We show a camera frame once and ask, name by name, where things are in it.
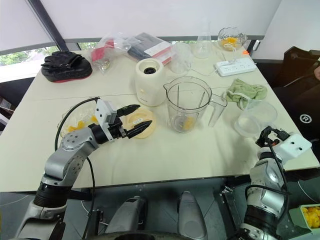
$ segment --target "green towel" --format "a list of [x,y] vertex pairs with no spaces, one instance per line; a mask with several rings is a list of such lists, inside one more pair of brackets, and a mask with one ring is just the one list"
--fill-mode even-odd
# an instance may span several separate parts
[[267,96],[267,88],[262,85],[250,85],[240,79],[233,81],[231,87],[226,91],[225,98],[236,102],[240,109],[245,109],[250,99],[263,100]]

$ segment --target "logo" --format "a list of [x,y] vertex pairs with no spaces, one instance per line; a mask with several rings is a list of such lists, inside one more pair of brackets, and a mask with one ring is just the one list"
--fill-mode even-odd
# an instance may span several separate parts
[[309,124],[312,122],[312,118],[308,114],[302,114],[300,116],[300,121],[304,124]]

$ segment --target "green container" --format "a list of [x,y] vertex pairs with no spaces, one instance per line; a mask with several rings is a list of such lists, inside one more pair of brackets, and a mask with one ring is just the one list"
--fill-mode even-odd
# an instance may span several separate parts
[[291,220],[294,225],[297,225],[299,227],[310,229],[312,234],[320,234],[320,227],[318,228],[311,228],[309,227],[307,220],[304,216],[304,213],[302,212],[302,208],[310,208],[310,207],[320,207],[320,204],[307,204],[307,205],[300,205],[297,208],[293,208],[289,210],[289,214],[291,217]]

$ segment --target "white power strip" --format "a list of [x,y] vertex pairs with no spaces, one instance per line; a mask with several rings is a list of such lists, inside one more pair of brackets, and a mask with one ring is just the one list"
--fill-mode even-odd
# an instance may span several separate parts
[[230,76],[235,74],[243,74],[256,70],[257,66],[249,57],[237,58],[235,62],[219,61],[215,64],[215,69],[219,75]]

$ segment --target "gray floor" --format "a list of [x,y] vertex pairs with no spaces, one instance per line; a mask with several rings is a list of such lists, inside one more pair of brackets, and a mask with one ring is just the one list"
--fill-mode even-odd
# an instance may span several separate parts
[[[104,211],[103,221],[108,223],[118,207],[126,199],[133,196],[145,197],[148,200],[146,230],[176,233],[178,220],[177,200],[183,191],[188,190],[197,199],[204,215],[208,239],[225,240],[227,237],[222,214],[226,213],[221,213],[217,203],[218,200],[214,198],[214,193],[220,192],[223,183],[223,178],[212,178],[100,188],[96,191],[95,209],[98,208]],[[320,199],[319,184],[320,177],[301,182],[305,191],[317,200]],[[245,187],[246,185],[239,186],[233,191],[239,215],[242,219],[247,208],[244,197]],[[301,204],[312,204],[312,201],[302,193],[296,182],[289,183],[289,191],[292,193],[289,208],[295,208]],[[32,199],[32,196],[24,196],[17,193],[0,193],[2,240],[14,237],[25,210]],[[84,202],[87,209],[90,208],[90,204],[90,202]],[[86,216],[86,211],[79,200],[68,200],[64,219],[67,226],[63,236],[64,240],[81,239],[87,221]],[[288,216],[284,218],[278,228],[278,233],[281,234],[284,240],[296,237],[303,231],[305,230],[293,226]],[[309,240],[312,238],[303,237],[299,239]]]

